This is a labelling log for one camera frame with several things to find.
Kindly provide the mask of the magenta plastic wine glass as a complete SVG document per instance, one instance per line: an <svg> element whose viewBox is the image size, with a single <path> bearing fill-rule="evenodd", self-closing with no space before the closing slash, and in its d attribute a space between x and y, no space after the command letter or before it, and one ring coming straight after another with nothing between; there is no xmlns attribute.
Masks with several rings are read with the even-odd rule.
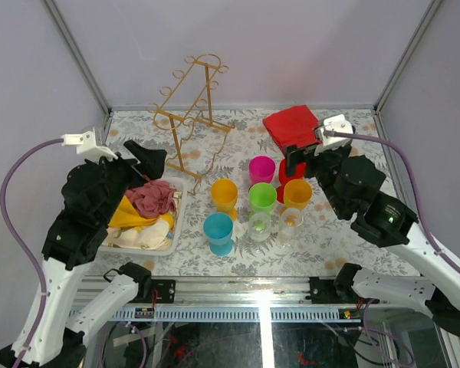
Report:
<svg viewBox="0 0 460 368"><path fill-rule="evenodd" d="M260 182L271 183L274 178L276 165L273 159L268 156L256 156L248 166L249 178L251 184Z"/></svg>

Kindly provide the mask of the orange plastic wine glass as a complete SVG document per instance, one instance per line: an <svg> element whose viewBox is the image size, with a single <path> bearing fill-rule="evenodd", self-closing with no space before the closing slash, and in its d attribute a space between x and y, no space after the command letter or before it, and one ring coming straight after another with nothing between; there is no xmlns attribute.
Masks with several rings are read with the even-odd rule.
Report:
<svg viewBox="0 0 460 368"><path fill-rule="evenodd" d="M284 186L283 201L286 209L304 210L310 202L313 195L311 185L303 179L292 179Z"/></svg>
<svg viewBox="0 0 460 368"><path fill-rule="evenodd" d="M230 179L219 179L211 187L211 197L218 212L228 215L233 221L238 217L236 202L238 188Z"/></svg>

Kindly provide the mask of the green plastic wine glass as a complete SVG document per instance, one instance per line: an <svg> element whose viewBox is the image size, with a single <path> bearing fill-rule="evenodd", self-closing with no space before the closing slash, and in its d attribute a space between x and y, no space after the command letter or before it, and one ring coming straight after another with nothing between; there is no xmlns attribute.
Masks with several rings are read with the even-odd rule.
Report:
<svg viewBox="0 0 460 368"><path fill-rule="evenodd" d="M277 191L270 183L258 182L250 188L248 199L250 216L257 213L270 215L277 201Z"/></svg>

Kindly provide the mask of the clear wine glass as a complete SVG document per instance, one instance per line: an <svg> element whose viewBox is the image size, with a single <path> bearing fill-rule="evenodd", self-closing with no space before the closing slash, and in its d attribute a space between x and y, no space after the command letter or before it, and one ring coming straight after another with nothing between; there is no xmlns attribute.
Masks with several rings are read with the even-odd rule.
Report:
<svg viewBox="0 0 460 368"><path fill-rule="evenodd" d="M248 220L247 243L249 254L257 256L268 250L271 236L271 216L265 212L252 213Z"/></svg>
<svg viewBox="0 0 460 368"><path fill-rule="evenodd" d="M285 209L279 218L278 242L281 247L289 247L297 239L304 222L302 211L295 208Z"/></svg>

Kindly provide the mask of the teal plastic wine glass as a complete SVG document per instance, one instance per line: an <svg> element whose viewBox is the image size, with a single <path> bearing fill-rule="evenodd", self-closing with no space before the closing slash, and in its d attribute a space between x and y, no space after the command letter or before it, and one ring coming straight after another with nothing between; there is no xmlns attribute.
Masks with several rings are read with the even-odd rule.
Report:
<svg viewBox="0 0 460 368"><path fill-rule="evenodd" d="M223 212L213 213L204 221L203 231L214 255L223 257L231 252L233 225L232 218Z"/></svg>

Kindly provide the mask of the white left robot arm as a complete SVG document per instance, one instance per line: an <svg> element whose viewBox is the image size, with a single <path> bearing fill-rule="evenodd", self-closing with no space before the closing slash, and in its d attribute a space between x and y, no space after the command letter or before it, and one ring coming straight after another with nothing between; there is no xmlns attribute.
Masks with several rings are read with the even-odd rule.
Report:
<svg viewBox="0 0 460 368"><path fill-rule="evenodd" d="M124 159L101 146L68 174L61 189L64 207L46 235L38 261L15 230L6 209L6 190L15 170L49 140L27 151L7 173L1 187L2 217L38 274L39 286L16 341L0 349L3 367L77 367L91 337L125 304L154 302L151 273L128 262L107 287L77 315L70 314L84 275L107 237L107 228L128 189L160 179L167 152L128 140L133 158Z"/></svg>

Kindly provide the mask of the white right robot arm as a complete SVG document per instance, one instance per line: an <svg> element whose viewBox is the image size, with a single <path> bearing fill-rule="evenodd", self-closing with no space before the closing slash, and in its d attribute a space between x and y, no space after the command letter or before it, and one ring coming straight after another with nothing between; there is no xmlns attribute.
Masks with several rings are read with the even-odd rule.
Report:
<svg viewBox="0 0 460 368"><path fill-rule="evenodd" d="M436 243L414 211L381 192L384 172L350 151L350 145L325 151L318 145L289 146L285 172L290 176L304 164L305 177L317 180L339 219L349 220L363 240L408 262L423 279L403 281L346 264L334 282L336 297L347 303L356 297L401 302L460 337L460 258Z"/></svg>

